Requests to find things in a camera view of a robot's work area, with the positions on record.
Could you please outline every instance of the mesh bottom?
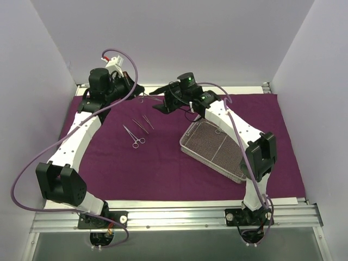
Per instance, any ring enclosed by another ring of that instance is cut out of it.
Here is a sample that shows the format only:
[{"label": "mesh bottom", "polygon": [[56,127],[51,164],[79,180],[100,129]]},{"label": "mesh bottom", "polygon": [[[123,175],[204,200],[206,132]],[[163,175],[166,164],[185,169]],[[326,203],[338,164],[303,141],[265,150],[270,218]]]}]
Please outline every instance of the mesh bottom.
[{"label": "mesh bottom", "polygon": [[207,120],[192,123],[180,139],[181,150],[236,183],[246,177],[239,167],[243,157],[234,140]]}]

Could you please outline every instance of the black mounting base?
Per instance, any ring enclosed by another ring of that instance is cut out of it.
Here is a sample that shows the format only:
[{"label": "black mounting base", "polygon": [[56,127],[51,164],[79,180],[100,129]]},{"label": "black mounting base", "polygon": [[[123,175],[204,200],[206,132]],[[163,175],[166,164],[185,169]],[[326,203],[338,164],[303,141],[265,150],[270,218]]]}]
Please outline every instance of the black mounting base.
[{"label": "black mounting base", "polygon": [[248,208],[238,209],[231,208],[225,209],[225,219],[226,225],[228,227],[236,227],[237,225],[242,226],[260,226],[262,223],[264,225],[269,224],[269,220],[267,216],[271,215],[271,209],[258,209],[255,211],[251,211]]},{"label": "black mounting base", "polygon": [[[120,218],[122,216],[125,216],[128,219],[128,212],[127,211],[112,211],[108,213],[107,218],[122,224],[122,222],[120,222]],[[100,228],[108,228],[109,224],[110,224],[109,222],[104,221],[102,219],[80,214],[77,228],[78,229],[100,229]]]}]

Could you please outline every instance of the gray wall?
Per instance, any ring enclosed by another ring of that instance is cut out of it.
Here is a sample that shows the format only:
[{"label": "gray wall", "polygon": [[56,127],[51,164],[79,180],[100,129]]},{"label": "gray wall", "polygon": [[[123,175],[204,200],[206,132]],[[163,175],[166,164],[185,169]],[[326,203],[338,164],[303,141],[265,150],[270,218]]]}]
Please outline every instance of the gray wall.
[{"label": "gray wall", "polygon": [[116,47],[136,61],[141,83],[194,71],[200,81],[261,85],[273,79],[313,0],[32,2],[77,83]]},{"label": "gray wall", "polygon": [[272,89],[334,260],[347,260],[348,2],[316,0]]},{"label": "gray wall", "polygon": [[[0,260],[20,260],[34,214],[12,203],[10,188],[25,163],[57,141],[76,86],[29,0],[2,3],[0,46]],[[42,203],[34,170],[16,189],[31,207]]]}]

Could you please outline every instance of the mesh tray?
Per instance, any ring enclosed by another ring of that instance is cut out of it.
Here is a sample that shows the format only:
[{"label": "mesh tray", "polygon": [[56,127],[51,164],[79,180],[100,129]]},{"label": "mesh tray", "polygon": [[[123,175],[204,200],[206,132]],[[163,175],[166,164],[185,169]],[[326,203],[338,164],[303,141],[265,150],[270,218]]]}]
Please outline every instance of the mesh tray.
[{"label": "mesh tray", "polygon": [[208,120],[192,123],[180,139],[181,150],[236,183],[246,180],[240,147]]}]

